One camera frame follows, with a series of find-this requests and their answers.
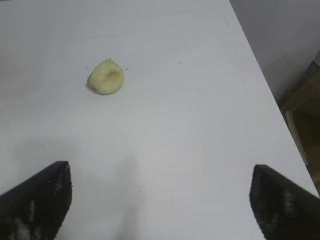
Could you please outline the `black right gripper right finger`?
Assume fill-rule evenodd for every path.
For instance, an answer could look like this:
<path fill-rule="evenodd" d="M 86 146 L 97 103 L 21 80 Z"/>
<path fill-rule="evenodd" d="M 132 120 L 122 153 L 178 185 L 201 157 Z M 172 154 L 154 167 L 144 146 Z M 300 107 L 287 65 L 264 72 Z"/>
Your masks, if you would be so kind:
<path fill-rule="evenodd" d="M 265 164 L 253 168 L 249 202 L 266 240 L 320 238 L 320 199 Z"/>

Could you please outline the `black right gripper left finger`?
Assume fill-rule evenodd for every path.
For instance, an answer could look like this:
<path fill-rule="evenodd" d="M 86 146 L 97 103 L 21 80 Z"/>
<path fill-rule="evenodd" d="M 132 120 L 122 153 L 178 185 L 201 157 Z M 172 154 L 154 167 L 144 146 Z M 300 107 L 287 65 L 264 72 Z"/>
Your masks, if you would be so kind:
<path fill-rule="evenodd" d="M 2 240 L 53 240 L 72 202 L 68 161 L 57 161 L 0 196 Z"/>

